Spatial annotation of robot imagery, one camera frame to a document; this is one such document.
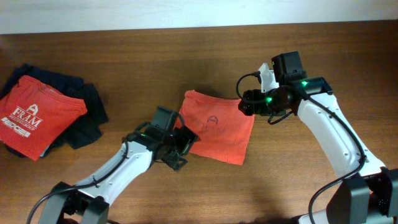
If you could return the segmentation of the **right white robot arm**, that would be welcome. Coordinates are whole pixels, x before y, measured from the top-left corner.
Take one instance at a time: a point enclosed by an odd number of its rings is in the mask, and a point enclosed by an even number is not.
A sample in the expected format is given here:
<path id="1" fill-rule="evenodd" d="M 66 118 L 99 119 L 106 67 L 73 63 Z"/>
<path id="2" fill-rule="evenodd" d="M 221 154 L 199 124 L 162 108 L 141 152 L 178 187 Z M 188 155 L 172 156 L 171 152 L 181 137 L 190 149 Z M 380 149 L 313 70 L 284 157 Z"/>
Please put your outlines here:
<path id="1" fill-rule="evenodd" d="M 282 121 L 299 117 L 326 154 L 336 179 L 317 190 L 308 212 L 292 223 L 397 223 L 397 170 L 388 169 L 360 140 L 322 77 L 239 93 L 239 110 Z"/>

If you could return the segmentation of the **orange McKinney Boyd soccer t-shirt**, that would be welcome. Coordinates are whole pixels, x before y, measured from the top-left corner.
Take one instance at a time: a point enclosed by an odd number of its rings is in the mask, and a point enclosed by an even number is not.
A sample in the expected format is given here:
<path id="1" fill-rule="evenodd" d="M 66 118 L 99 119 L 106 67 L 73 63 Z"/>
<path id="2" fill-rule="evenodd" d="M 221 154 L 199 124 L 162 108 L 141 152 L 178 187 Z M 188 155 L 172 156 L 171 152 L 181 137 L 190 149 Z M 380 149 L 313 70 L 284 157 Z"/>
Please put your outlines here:
<path id="1" fill-rule="evenodd" d="M 197 136 L 190 153 L 228 164 L 243 165 L 255 116 L 238 110 L 239 100 L 227 100 L 188 90 L 179 113 Z"/>

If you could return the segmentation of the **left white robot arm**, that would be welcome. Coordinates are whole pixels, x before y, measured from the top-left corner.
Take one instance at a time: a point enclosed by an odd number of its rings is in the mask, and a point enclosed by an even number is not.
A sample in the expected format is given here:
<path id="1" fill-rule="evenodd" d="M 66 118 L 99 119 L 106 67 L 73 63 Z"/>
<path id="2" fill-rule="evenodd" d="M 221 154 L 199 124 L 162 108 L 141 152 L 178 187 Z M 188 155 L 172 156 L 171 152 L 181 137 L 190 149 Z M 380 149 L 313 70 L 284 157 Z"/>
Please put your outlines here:
<path id="1" fill-rule="evenodd" d="M 68 185 L 58 183 L 40 199 L 45 207 L 40 223 L 74 223 L 66 215 L 81 216 L 81 223 L 110 223 L 110 206 L 123 190 L 154 163 L 180 170 L 198 136 L 186 126 L 161 129 L 143 123 L 123 139 L 119 151 L 89 177 Z"/>

